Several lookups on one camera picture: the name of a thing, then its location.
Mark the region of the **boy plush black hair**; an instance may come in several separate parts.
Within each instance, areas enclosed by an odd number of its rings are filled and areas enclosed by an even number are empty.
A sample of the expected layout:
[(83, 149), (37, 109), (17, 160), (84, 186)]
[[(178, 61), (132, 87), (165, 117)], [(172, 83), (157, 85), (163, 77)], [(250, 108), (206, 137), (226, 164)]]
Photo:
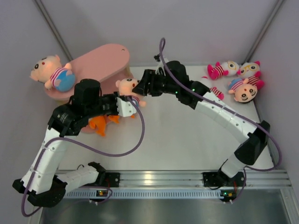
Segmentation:
[(39, 60), (31, 69), (30, 78), (43, 83), (47, 90), (55, 89), (59, 92), (69, 91), (76, 81), (71, 64), (62, 65), (58, 55)]

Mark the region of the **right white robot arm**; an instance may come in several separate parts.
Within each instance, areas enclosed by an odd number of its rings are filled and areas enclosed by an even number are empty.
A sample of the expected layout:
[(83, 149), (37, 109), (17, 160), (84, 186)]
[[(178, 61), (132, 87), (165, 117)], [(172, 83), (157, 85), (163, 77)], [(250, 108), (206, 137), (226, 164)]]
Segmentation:
[(199, 111), (228, 131), (240, 142), (239, 147), (221, 165), (218, 171), (204, 173), (206, 187), (227, 186), (245, 167), (255, 164), (268, 143), (270, 124), (256, 123), (238, 114), (221, 101), (202, 81), (192, 81), (185, 66), (179, 61), (170, 61), (158, 71), (146, 69), (133, 92), (142, 96), (173, 94), (178, 101)]

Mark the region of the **boy plush red dot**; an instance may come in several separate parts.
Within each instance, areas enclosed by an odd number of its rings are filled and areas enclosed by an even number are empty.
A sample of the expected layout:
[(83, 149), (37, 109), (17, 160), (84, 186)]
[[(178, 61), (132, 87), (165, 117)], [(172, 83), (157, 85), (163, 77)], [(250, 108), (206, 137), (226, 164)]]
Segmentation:
[(236, 78), (229, 82), (228, 93), (234, 95), (234, 100), (239, 103), (248, 103), (257, 95), (258, 89), (249, 83), (249, 79)]

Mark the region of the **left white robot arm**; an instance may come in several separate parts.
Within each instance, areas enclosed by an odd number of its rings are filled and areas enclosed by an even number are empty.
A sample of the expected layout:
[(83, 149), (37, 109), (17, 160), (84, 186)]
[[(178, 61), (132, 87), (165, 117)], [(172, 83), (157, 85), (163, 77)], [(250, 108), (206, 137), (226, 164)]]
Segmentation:
[(118, 114), (117, 98), (117, 92), (102, 95), (100, 83), (93, 79), (83, 79), (74, 86), (69, 101), (54, 109), (29, 171), (13, 182), (13, 188), (23, 194), (24, 201), (36, 207), (51, 208), (74, 189), (105, 183), (106, 170), (96, 162), (64, 175), (56, 175), (56, 171), (67, 150), (66, 143), (74, 141), (89, 119)]

